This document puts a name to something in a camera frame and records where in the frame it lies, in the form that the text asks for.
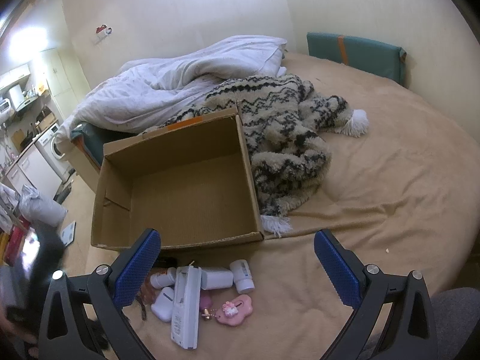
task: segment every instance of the metal screw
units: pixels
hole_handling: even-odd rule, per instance
[[[99,275],[104,275],[109,271],[109,266],[108,265],[101,265],[95,269],[95,272],[97,272]]]
[[[414,278],[416,278],[417,280],[420,280],[421,278],[423,278],[423,275],[422,275],[422,273],[421,273],[420,271],[413,271],[413,272],[412,272],[412,276],[413,276]]]
[[[377,273],[380,272],[380,268],[376,265],[373,264],[368,264],[367,265],[367,271],[371,273],[372,275],[376,275]]]
[[[63,271],[55,271],[52,275],[53,280],[58,280],[63,276]]]

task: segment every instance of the pink charm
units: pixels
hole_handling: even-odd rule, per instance
[[[231,302],[225,302],[222,310],[217,310],[216,319],[224,325],[238,326],[253,311],[251,298],[248,295],[239,295]]]

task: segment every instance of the patterned fuzzy blanket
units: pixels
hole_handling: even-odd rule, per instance
[[[323,97],[298,76],[228,79],[203,104],[185,109],[165,125],[228,107],[241,111],[243,131],[263,227],[290,229],[287,213],[303,204],[323,180],[332,154],[321,131],[358,137],[368,130],[363,110],[339,96]]]

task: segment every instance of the white duvet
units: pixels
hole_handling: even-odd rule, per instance
[[[88,93],[61,125],[55,143],[62,152],[69,151],[70,132],[81,122],[140,133],[201,102],[225,79],[280,75],[286,43],[282,38],[239,35],[176,58],[127,62],[117,76]]]

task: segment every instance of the kitchen counter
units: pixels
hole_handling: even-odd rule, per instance
[[[58,122],[57,119],[55,119],[52,123],[49,124],[49,126],[48,126],[47,128],[44,128],[44,129],[42,130],[42,132],[40,132],[39,134],[37,134],[37,135],[33,138],[32,142],[30,142],[30,143],[28,144],[28,146],[25,147],[25,149],[23,149],[22,152],[18,155],[18,157],[15,159],[15,161],[13,161],[13,162],[8,166],[8,168],[6,169],[4,175],[0,178],[0,182],[1,182],[1,183],[3,183],[3,181],[5,180],[8,172],[11,171],[11,169],[21,160],[23,154],[26,153],[27,150],[30,149],[30,147],[35,144],[35,142],[37,142],[37,140],[42,136],[42,134],[43,134],[45,131],[47,131],[50,127],[52,127],[52,126],[53,126],[55,123],[57,123],[57,122]]]

